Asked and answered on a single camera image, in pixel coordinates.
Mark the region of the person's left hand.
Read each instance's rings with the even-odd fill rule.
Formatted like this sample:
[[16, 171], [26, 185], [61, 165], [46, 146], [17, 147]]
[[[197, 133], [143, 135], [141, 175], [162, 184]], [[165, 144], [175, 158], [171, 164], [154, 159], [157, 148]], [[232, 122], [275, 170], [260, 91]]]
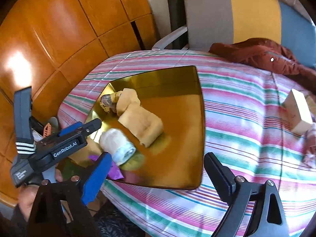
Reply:
[[18, 207], [25, 221], [29, 220], [33, 203], [38, 192], [38, 185], [21, 185], [18, 195]]

